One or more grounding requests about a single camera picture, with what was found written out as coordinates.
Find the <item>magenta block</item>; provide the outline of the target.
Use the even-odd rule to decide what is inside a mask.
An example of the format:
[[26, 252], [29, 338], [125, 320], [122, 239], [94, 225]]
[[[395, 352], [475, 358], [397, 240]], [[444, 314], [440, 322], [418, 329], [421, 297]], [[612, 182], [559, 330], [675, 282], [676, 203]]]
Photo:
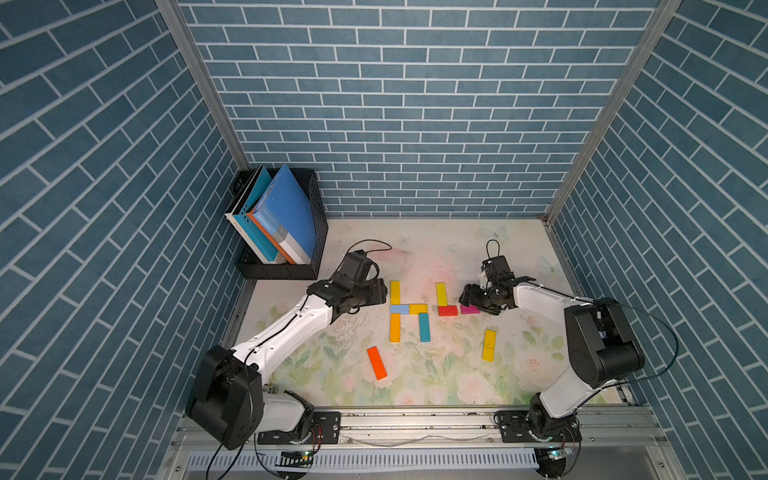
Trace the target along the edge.
[[481, 311], [474, 306], [460, 306], [460, 311], [463, 315], [473, 315], [473, 314], [480, 314]]

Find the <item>red block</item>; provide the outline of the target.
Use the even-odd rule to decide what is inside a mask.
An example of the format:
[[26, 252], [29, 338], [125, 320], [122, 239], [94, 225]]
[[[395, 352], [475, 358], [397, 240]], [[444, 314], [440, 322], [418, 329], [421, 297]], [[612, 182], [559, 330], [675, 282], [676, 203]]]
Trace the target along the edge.
[[455, 317], [459, 315], [459, 309], [455, 305], [439, 306], [438, 315], [440, 317]]

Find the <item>orange-yellow long block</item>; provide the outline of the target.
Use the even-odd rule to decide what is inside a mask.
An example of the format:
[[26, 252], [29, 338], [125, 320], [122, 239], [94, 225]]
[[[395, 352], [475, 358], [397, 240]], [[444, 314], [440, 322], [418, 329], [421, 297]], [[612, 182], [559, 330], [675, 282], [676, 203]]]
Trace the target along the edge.
[[390, 341], [399, 343], [401, 341], [401, 315], [390, 315]]

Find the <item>light blue short block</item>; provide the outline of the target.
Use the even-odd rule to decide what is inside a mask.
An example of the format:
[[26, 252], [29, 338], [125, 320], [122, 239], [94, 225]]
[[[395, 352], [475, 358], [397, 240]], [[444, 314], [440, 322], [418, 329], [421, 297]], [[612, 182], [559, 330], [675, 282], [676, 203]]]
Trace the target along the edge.
[[390, 313], [396, 315], [408, 315], [410, 313], [409, 305], [391, 305]]

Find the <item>bright yellow long block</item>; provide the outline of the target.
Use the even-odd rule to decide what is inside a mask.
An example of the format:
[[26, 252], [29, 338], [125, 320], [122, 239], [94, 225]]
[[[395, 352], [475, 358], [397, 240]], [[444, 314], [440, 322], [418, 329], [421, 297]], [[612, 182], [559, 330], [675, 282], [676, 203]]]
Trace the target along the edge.
[[483, 349], [481, 358], [483, 361], [492, 363], [495, 358], [495, 346], [496, 346], [497, 332], [491, 329], [484, 331]]

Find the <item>small yellow short block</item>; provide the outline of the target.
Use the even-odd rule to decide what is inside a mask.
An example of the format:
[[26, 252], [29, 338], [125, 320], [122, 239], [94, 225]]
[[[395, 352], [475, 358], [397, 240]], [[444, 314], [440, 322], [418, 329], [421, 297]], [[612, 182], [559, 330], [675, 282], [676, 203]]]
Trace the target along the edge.
[[427, 314], [428, 312], [429, 312], [429, 308], [426, 304], [410, 304], [409, 305], [410, 315]]

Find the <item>teal long block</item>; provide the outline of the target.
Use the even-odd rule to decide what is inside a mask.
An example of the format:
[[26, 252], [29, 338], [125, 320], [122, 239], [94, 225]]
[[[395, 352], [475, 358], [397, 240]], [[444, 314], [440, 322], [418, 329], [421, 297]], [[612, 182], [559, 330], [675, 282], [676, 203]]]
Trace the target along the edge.
[[419, 313], [419, 339], [422, 343], [431, 341], [430, 322], [429, 315], [427, 313]]

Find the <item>lemon yellow long block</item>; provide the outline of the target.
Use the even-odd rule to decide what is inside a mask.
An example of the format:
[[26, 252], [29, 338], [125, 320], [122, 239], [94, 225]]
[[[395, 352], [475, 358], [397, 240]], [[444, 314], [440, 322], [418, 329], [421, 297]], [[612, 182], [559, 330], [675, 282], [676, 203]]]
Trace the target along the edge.
[[446, 285], [443, 282], [436, 283], [437, 304], [439, 307], [448, 306]]

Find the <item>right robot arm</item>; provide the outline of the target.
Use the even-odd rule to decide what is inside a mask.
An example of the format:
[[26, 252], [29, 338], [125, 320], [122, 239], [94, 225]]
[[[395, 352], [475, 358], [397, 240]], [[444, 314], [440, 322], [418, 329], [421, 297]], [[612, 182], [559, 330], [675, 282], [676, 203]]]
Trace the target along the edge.
[[568, 366], [552, 385], [535, 394], [524, 418], [502, 420], [504, 441], [522, 436], [523, 426], [539, 442], [579, 439], [577, 411], [600, 391], [627, 383], [640, 371], [645, 355], [624, 311], [611, 298], [586, 299], [538, 284], [529, 276], [516, 276], [503, 255], [482, 262], [481, 282], [464, 286], [459, 303], [498, 316], [520, 308], [565, 327]]

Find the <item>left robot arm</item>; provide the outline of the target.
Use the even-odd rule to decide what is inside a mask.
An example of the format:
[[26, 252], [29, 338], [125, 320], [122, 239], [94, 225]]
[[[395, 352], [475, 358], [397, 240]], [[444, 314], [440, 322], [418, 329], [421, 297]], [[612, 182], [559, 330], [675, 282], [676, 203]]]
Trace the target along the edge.
[[346, 253], [327, 280], [311, 284], [285, 315], [252, 338], [230, 348], [214, 346], [200, 361], [186, 415], [229, 450], [264, 432], [285, 434], [290, 442], [307, 438], [314, 406], [285, 391], [263, 386], [295, 350], [339, 317], [381, 305], [387, 287], [378, 265], [363, 250]]

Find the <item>floral table mat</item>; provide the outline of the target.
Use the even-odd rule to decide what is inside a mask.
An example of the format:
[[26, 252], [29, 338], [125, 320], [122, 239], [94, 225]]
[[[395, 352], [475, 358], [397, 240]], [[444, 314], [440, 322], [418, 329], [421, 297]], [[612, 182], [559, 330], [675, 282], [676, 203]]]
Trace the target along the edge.
[[[320, 277], [348, 250], [363, 249], [401, 304], [426, 304], [431, 341], [419, 339], [418, 315], [401, 315], [401, 341], [390, 341], [390, 307], [344, 315], [295, 350], [269, 385], [318, 406], [527, 405], [568, 366], [565, 327], [520, 308], [440, 317], [436, 283], [457, 305], [478, 283], [489, 255], [504, 255], [517, 276], [575, 296], [541, 222], [494, 219], [332, 219]], [[492, 363], [481, 358], [484, 331], [497, 332]], [[367, 349], [377, 347], [388, 376], [377, 381]]]

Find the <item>black mesh file basket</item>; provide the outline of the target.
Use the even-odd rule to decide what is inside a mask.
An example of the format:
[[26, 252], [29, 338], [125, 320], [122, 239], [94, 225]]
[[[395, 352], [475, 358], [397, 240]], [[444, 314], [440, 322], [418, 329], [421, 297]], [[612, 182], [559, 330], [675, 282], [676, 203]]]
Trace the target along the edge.
[[241, 171], [225, 219], [245, 242], [236, 261], [255, 280], [312, 280], [328, 233], [316, 178], [309, 169], [263, 166]]

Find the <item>blue book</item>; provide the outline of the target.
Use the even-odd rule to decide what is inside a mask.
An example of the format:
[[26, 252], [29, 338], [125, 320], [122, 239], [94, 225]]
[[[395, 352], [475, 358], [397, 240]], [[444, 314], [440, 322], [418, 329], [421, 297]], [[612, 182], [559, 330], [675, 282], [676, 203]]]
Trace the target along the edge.
[[311, 203], [287, 165], [272, 178], [255, 217], [288, 263], [311, 263], [316, 242]]

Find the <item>teal book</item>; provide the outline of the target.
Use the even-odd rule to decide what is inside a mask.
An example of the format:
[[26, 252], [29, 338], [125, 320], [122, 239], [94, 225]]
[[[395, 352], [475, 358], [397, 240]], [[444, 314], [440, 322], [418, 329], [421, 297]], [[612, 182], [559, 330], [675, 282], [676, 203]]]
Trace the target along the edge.
[[285, 257], [255, 217], [255, 207], [271, 181], [271, 175], [263, 166], [239, 172], [231, 185], [233, 199], [225, 211], [225, 218], [262, 263], [284, 264]]

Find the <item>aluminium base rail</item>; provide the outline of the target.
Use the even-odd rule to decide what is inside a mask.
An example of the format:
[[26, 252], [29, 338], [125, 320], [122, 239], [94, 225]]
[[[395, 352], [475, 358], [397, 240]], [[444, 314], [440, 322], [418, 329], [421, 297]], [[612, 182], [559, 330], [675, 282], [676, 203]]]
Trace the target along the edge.
[[260, 436], [228, 451], [185, 420], [160, 479], [681, 479], [651, 410], [588, 406], [535, 441], [519, 407], [319, 409], [302, 445]]

